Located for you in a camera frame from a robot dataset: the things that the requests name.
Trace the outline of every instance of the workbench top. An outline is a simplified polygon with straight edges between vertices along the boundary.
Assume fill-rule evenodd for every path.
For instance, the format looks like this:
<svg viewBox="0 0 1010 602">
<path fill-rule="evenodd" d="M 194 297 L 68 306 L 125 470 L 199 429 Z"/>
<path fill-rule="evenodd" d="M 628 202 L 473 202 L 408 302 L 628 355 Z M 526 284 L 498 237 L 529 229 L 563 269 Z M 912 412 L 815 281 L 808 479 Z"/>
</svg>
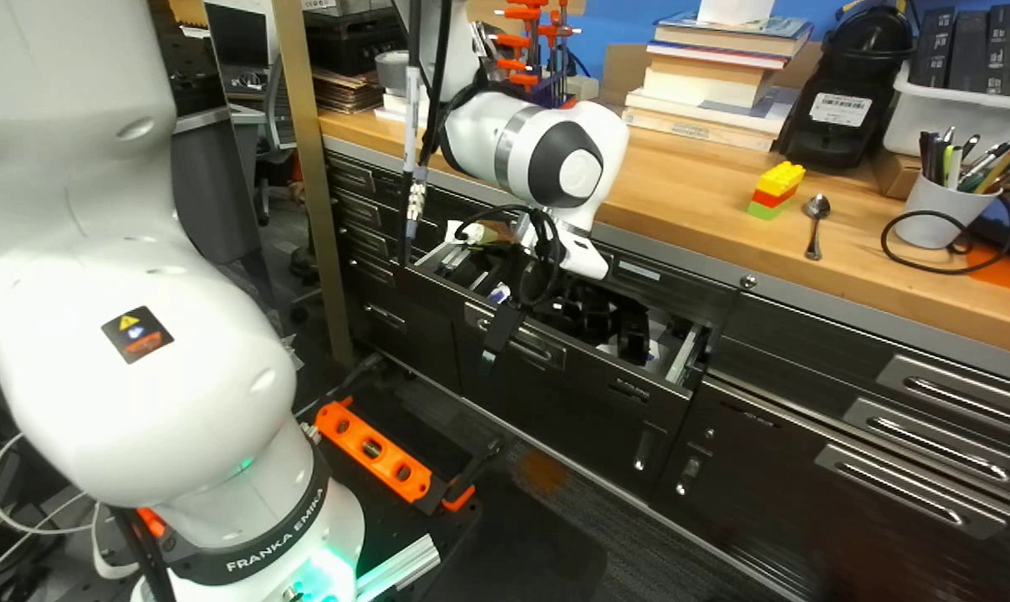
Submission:
<svg viewBox="0 0 1010 602">
<path fill-rule="evenodd" d="M 374 113 L 331 109 L 322 113 L 322 129 L 400 157 L 400 124 Z M 926 274 L 883 258 L 880 229 L 902 200 L 883 198 L 868 168 L 805 172 L 774 221 L 750 218 L 747 198 L 774 161 L 774 155 L 633 129 L 597 221 L 1010 350 L 1010 287 L 966 274 Z M 824 262 L 803 253 L 808 218 L 799 207 L 808 195 L 834 200 L 828 221 L 818 225 Z M 910 250 L 910 258 L 963 265 L 947 250 Z"/>
</svg>

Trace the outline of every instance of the drawer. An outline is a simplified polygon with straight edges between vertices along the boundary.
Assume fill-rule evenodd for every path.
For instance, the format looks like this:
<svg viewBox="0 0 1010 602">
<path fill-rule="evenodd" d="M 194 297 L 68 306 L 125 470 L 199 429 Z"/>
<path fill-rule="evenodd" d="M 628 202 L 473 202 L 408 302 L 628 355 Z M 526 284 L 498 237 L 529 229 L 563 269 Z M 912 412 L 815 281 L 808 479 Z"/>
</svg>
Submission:
<svg viewBox="0 0 1010 602">
<path fill-rule="evenodd" d="M 826 423 L 849 429 L 874 444 L 922 460 L 947 479 L 1010 493 L 1010 437 L 928 403 L 910 403 L 875 388 L 789 363 L 760 349 L 722 338 L 711 370 L 780 398 L 795 412 L 811 412 Z"/>
<path fill-rule="evenodd" d="M 892 355 L 875 381 L 892 394 L 1002 429 L 1010 434 L 1010 381 L 961 375 L 910 355 Z"/>
<path fill-rule="evenodd" d="M 842 422 L 885 441 L 889 448 L 898 448 L 906 458 L 922 458 L 939 466 L 947 473 L 1010 493 L 1010 452 L 997 444 L 922 422 L 874 398 L 857 398 Z"/>
<path fill-rule="evenodd" d="M 465 302 L 462 390 L 603 479 L 649 493 L 686 413 L 686 390 L 526 321 L 496 363 L 477 359 L 487 306 Z"/>
<path fill-rule="evenodd" d="M 345 253 L 363 253 L 376 262 L 394 262 L 400 247 L 398 237 L 359 225 L 339 228 L 339 240 Z"/>
<path fill-rule="evenodd" d="M 384 202 L 398 202 L 405 198 L 405 176 L 389 172 L 359 161 L 327 157 L 331 187 L 349 187 L 359 195 L 372 195 Z"/>
<path fill-rule="evenodd" d="M 1010 598 L 1010 503 L 715 375 L 656 503 L 805 598 Z"/>
<path fill-rule="evenodd" d="M 1010 377 L 976 370 L 859 328 L 747 297 L 724 338 L 880 398 L 1010 437 Z"/>
<path fill-rule="evenodd" d="M 380 265 L 380 258 L 369 258 L 369 253 L 349 253 L 345 258 L 345 281 L 351 281 L 355 287 L 372 287 L 372 292 L 398 292 L 398 267 Z"/>
<path fill-rule="evenodd" d="M 380 262 L 349 262 L 351 338 L 394 355 L 438 384 L 458 388 L 451 295 Z"/>
<path fill-rule="evenodd" d="M 815 370 L 874 384 L 892 359 L 892 345 L 859 328 L 791 312 L 763 297 L 747 297 L 730 321 L 730 338 L 757 345 Z"/>
<path fill-rule="evenodd" d="M 339 214 L 345 225 L 363 225 L 384 234 L 398 234 L 400 221 L 398 211 L 389 202 L 376 202 L 374 198 L 355 195 L 349 187 L 333 187 Z"/>
<path fill-rule="evenodd" d="M 465 328 L 473 335 L 484 335 L 487 323 L 492 323 L 492 312 L 465 302 Z M 568 349 L 552 342 L 549 335 L 538 335 L 530 323 L 515 328 L 508 350 L 536 370 L 565 370 L 568 367 Z"/>
<path fill-rule="evenodd" d="M 613 284 L 701 323 L 724 323 L 740 297 L 732 287 L 620 250 L 613 253 Z"/>
</svg>

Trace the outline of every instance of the wall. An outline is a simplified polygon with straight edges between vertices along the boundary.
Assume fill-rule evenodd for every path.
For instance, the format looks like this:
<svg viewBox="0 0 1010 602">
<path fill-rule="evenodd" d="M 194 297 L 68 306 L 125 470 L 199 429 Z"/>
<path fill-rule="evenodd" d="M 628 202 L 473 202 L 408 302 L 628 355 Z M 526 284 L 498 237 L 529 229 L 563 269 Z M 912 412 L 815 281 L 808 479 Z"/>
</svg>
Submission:
<svg viewBox="0 0 1010 602">
<path fill-rule="evenodd" d="M 835 26 L 835 6 L 842 0 L 774 0 L 773 12 L 805 17 L 815 37 Z M 989 6 L 997 0 L 912 0 L 918 8 L 928 6 Z M 605 49 L 613 44 L 645 44 L 653 24 L 671 12 L 694 12 L 700 0 L 585 0 L 585 17 L 575 17 L 582 37 L 572 39 L 577 60 L 603 72 Z"/>
</svg>

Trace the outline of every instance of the electronics on bench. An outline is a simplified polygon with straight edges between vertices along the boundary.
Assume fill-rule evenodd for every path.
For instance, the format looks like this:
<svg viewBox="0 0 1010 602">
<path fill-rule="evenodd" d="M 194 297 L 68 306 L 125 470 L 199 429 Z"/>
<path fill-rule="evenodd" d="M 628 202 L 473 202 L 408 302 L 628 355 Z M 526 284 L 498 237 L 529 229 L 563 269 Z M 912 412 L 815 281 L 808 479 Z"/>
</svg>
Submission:
<svg viewBox="0 0 1010 602">
<path fill-rule="evenodd" d="M 840 24 L 824 60 L 785 117 L 774 149 L 805 168 L 853 168 L 880 141 L 892 76 L 910 55 L 910 24 L 892 6 L 868 6 Z"/>
<path fill-rule="evenodd" d="M 304 3 L 310 65 L 331 65 L 331 72 L 374 72 L 374 54 L 405 44 L 405 29 L 391 3 L 384 0 L 340 0 Z M 227 0 L 207 0 L 212 39 L 229 104 L 265 107 L 273 37 L 261 8 L 229 6 Z"/>
</svg>

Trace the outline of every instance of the black device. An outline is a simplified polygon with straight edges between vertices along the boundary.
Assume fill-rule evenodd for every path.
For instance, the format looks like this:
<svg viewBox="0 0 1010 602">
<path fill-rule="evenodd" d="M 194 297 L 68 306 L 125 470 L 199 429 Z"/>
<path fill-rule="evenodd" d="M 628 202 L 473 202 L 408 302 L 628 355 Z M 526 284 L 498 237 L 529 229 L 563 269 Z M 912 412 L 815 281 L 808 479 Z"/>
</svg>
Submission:
<svg viewBox="0 0 1010 602">
<path fill-rule="evenodd" d="M 880 141 L 892 76 L 910 55 L 910 24 L 892 6 L 845 17 L 785 117 L 774 149 L 805 168 L 853 168 Z"/>
</svg>

